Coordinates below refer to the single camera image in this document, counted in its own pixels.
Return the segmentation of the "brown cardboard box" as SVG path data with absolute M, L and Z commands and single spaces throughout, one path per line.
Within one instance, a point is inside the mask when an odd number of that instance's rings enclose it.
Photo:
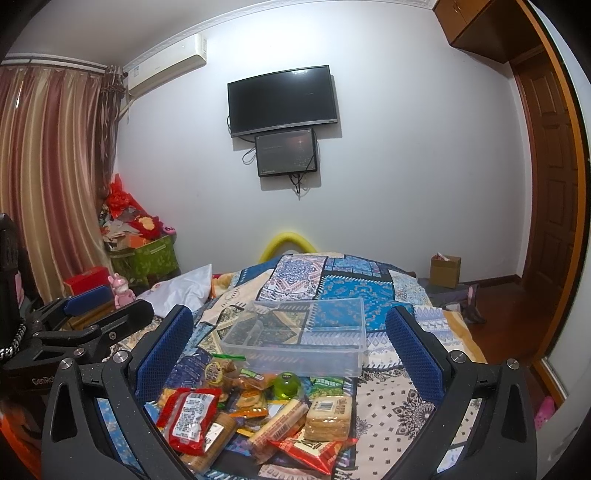
M 455 289 L 460 283 L 461 262 L 461 257 L 436 253 L 431 258 L 430 283 Z

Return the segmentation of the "green jelly cup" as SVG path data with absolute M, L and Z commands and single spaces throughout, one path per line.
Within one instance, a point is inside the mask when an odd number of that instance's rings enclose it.
M 278 400 L 296 398 L 301 392 L 301 379 L 293 372 L 283 372 L 273 381 L 273 397 Z

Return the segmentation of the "green fried snack bag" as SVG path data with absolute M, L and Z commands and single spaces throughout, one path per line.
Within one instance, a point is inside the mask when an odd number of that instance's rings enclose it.
M 204 368 L 204 386 L 217 388 L 224 393 L 242 388 L 240 370 L 245 367 L 245 357 L 232 355 L 213 356 Z

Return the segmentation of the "red sausage snack pack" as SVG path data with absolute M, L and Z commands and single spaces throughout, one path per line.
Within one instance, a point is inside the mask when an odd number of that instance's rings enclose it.
M 205 436 L 217 411 L 218 388 L 178 388 L 166 400 L 156 426 L 176 452 L 202 456 Z

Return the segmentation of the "small wall monitor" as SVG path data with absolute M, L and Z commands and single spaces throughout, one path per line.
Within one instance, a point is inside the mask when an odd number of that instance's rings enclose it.
M 267 132 L 254 137 L 259 178 L 318 170 L 317 137 L 313 128 Z

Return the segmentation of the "long biscuit sleeve pack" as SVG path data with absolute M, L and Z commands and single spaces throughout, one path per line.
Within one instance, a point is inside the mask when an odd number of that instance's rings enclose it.
M 307 413 L 308 403 L 304 400 L 291 399 L 287 402 L 279 413 L 246 442 L 250 456 L 259 464 L 269 460 L 276 450 L 274 442 L 297 434 L 304 427 Z

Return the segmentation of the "brown round biscuit pack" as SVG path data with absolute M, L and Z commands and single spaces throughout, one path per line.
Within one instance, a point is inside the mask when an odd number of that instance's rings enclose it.
M 180 459 L 193 474 L 206 473 L 231 438 L 235 436 L 238 426 L 239 423 L 235 417 L 219 412 L 205 434 L 204 454 L 199 456 L 183 454 Z

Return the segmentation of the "green pea snack pack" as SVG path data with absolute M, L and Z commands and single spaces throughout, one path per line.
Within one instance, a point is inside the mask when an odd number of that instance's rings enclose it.
M 344 392 L 345 380 L 339 377 L 311 377 L 311 390 L 308 398 L 340 396 Z

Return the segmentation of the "striped red beige curtain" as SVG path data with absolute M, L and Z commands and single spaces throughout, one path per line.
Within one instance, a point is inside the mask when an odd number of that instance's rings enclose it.
M 1 210 L 17 224 L 38 291 L 110 262 L 99 211 L 113 170 L 122 85 L 44 65 L 1 69 Z

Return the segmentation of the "red box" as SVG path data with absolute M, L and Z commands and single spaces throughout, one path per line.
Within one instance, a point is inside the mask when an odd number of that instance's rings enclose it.
M 63 281 L 68 296 L 75 296 L 100 286 L 108 286 L 109 271 L 106 267 L 93 267 Z

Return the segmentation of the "square cracker pack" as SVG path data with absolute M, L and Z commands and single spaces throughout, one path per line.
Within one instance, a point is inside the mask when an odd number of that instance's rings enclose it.
M 347 395 L 321 396 L 311 402 L 304 425 L 304 439 L 313 442 L 349 439 L 353 399 Z

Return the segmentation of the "red chinese snack bag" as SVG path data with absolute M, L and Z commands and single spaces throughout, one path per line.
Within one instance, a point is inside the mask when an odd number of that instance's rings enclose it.
M 269 441 L 271 446 L 286 453 L 291 459 L 324 475 L 331 475 L 339 453 L 356 443 L 358 443 L 356 438 L 349 438 L 345 441 L 313 442 L 290 437 L 281 441 Z

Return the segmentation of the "pink plush toy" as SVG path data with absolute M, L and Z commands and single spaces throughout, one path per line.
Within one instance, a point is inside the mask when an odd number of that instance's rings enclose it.
M 127 279 L 118 273 L 108 276 L 111 287 L 114 306 L 116 309 L 123 308 L 135 300 L 135 294 L 129 287 Z

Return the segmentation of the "white wall air conditioner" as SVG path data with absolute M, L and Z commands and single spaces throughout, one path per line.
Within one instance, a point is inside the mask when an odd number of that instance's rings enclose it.
M 164 85 L 206 65 L 207 43 L 197 33 L 170 44 L 141 60 L 135 60 L 127 69 L 127 94 L 131 99 Z

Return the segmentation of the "clear plastic storage bin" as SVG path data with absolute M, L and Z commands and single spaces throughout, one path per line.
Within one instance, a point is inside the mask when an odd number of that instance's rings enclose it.
M 367 350 L 361 298 L 252 301 L 221 338 L 224 354 L 257 373 L 301 377 L 358 377 Z

